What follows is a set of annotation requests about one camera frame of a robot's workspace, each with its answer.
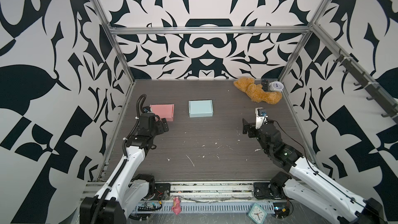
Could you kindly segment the pink paper box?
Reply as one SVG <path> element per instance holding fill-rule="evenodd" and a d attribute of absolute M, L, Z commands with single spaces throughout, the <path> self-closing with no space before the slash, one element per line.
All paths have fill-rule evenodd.
<path fill-rule="evenodd" d="M 174 104 L 152 104 L 150 108 L 161 119 L 165 118 L 167 122 L 174 121 Z"/>

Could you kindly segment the light blue paper box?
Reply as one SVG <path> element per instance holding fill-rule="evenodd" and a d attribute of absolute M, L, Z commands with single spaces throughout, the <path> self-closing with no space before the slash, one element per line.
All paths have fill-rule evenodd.
<path fill-rule="evenodd" d="M 189 101 L 189 117 L 212 117 L 214 114 L 212 100 Z"/>

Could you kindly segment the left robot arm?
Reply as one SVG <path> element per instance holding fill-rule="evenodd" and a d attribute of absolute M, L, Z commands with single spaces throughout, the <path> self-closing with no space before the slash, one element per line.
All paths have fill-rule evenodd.
<path fill-rule="evenodd" d="M 169 131 L 167 120 L 142 113 L 132 132 L 123 139 L 123 156 L 110 178 L 79 209 L 81 224 L 125 224 L 139 202 L 155 193 L 154 177 L 136 175 L 148 152 L 156 149 L 154 138 Z"/>

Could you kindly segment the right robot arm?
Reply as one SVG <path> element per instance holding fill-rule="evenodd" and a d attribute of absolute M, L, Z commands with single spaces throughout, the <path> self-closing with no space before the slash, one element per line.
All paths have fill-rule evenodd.
<path fill-rule="evenodd" d="M 281 168 L 271 180 L 275 193 L 310 208 L 332 224 L 384 224 L 383 206 L 365 199 L 319 171 L 297 149 L 282 140 L 274 122 L 258 117 L 243 122 L 243 134 L 255 138 L 263 152 Z"/>

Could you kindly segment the brown teddy bear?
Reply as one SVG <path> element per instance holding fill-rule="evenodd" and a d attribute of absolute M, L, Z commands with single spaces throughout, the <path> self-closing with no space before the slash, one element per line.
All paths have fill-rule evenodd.
<path fill-rule="evenodd" d="M 242 77 L 233 82 L 234 86 L 245 93 L 253 102 L 265 102 L 267 104 L 275 105 L 282 98 L 281 92 L 266 92 L 262 89 L 262 85 L 255 84 L 254 78 Z"/>

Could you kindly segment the white round alarm clock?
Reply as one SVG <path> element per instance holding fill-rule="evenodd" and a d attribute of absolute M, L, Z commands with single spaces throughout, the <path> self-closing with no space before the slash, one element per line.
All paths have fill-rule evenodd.
<path fill-rule="evenodd" d="M 284 84 L 279 81 L 273 81 L 269 83 L 269 91 L 272 92 L 283 92 Z"/>

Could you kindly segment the black remote control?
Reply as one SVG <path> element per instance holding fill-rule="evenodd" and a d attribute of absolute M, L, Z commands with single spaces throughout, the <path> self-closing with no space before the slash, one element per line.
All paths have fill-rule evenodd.
<path fill-rule="evenodd" d="M 261 85 L 262 85 L 262 90 L 263 90 L 264 92 L 268 92 L 268 88 L 269 88 L 268 79 L 262 78 L 262 79 L 261 79 Z"/>

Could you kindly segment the circuit board right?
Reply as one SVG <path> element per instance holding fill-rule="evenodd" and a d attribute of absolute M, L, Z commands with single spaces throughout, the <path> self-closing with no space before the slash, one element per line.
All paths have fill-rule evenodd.
<path fill-rule="evenodd" d="M 285 219 L 289 217 L 293 211 L 294 211 L 294 206 L 290 201 L 286 202 L 274 202 L 274 213 L 272 216 L 276 219 Z"/>

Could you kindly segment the teal square clock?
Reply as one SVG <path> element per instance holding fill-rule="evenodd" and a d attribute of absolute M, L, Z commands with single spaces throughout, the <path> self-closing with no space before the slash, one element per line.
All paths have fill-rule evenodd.
<path fill-rule="evenodd" d="M 263 207 L 259 204 L 255 203 L 252 208 L 250 209 L 247 216 L 255 223 L 255 224 L 263 224 L 266 217 L 267 212 Z"/>

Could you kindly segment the green circuit board left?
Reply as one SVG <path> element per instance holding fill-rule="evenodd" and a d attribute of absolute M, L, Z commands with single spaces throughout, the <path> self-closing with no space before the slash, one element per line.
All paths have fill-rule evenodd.
<path fill-rule="evenodd" d="M 158 204 L 155 203 L 144 203 L 142 206 L 137 207 L 138 212 L 155 212 L 162 208 L 163 204 L 160 201 Z"/>

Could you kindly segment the pink small toy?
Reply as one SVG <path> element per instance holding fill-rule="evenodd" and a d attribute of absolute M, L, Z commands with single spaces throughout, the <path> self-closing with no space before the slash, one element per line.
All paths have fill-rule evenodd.
<path fill-rule="evenodd" d="M 173 199 L 172 212 L 175 215 L 179 215 L 181 213 L 181 201 L 180 201 L 179 197 L 175 197 Z"/>

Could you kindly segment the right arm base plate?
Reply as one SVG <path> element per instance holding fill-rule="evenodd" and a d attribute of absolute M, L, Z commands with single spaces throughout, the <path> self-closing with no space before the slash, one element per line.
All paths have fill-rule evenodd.
<path fill-rule="evenodd" d="M 267 200 L 267 199 L 278 199 L 279 193 L 276 189 L 273 188 L 270 182 L 255 182 L 253 183 L 254 187 L 254 197 L 257 200 Z"/>

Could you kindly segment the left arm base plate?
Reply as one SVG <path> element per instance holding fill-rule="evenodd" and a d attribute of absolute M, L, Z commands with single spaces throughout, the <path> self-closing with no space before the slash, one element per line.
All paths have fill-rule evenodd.
<path fill-rule="evenodd" d="M 155 183 L 150 186 L 149 193 L 144 197 L 145 200 L 162 200 L 167 198 L 171 191 L 170 183 Z"/>

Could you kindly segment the black coat hook rail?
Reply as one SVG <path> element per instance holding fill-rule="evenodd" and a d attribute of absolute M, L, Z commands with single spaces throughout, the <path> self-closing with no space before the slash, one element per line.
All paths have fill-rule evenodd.
<path fill-rule="evenodd" d="M 369 96 L 366 98 L 368 101 L 375 101 L 385 111 L 381 117 L 391 118 L 398 124 L 398 102 L 353 57 L 345 54 L 340 48 L 339 57 L 334 63 L 343 66 L 345 76 L 351 75 L 356 80 L 354 86 L 368 93 Z"/>

